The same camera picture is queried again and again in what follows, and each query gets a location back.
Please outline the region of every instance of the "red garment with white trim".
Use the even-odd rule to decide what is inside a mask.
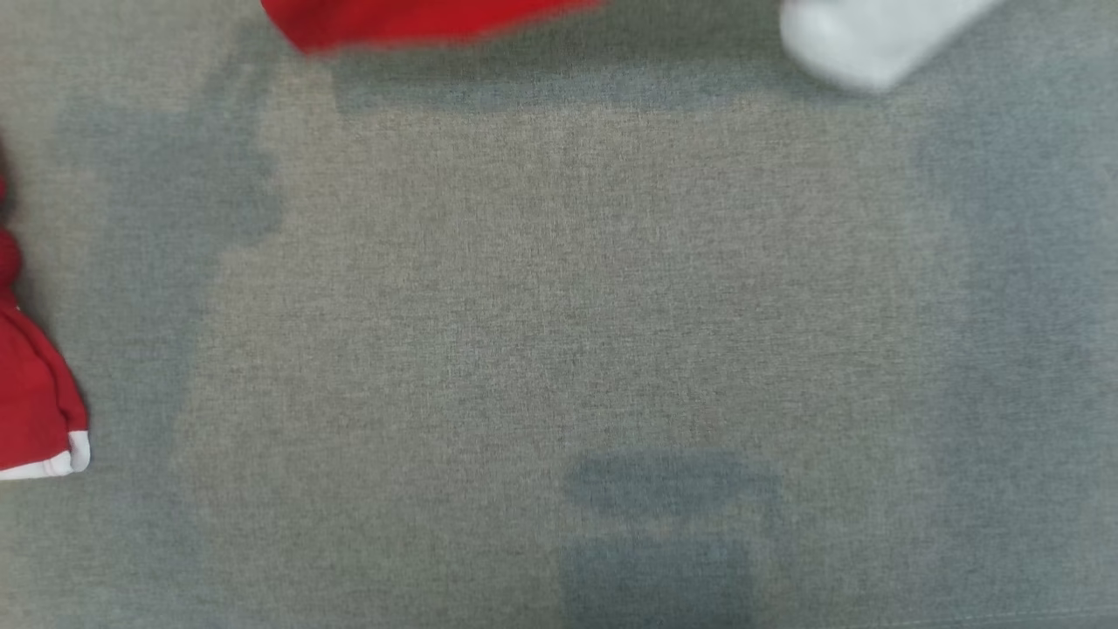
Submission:
[[[89,465],[88,417],[69,368],[11,290],[20,266],[16,238],[0,227],[0,480]]]
[[[260,0],[304,53],[350,44],[470,40],[598,0]]]

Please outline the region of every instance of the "sock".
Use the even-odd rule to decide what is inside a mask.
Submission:
[[[303,53],[350,44],[468,40],[597,0],[262,0]]]
[[[88,417],[74,378],[11,290],[21,261],[16,238],[0,227],[0,480],[89,465]]]
[[[885,92],[1004,0],[785,0],[788,54],[847,89]]]

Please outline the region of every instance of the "dark red garment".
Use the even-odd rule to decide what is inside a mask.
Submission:
[[[382,46],[470,40],[598,0],[262,0],[272,21],[304,53],[350,44]]]
[[[0,227],[0,479],[64,476],[88,464],[88,418],[66,362],[17,306],[20,266]]]

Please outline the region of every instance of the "gray fabric surface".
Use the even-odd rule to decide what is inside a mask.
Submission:
[[[0,627],[1116,626],[1118,3],[880,99],[773,4],[302,59],[0,0],[94,444],[0,486]]]

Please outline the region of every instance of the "bright red fabric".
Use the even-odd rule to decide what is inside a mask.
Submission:
[[[517,22],[598,0],[262,0],[272,21],[304,53],[350,44],[468,40]]]
[[[69,368],[16,306],[10,283],[20,263],[16,238],[0,227],[0,470],[50,459],[69,450],[68,432],[88,430]]]

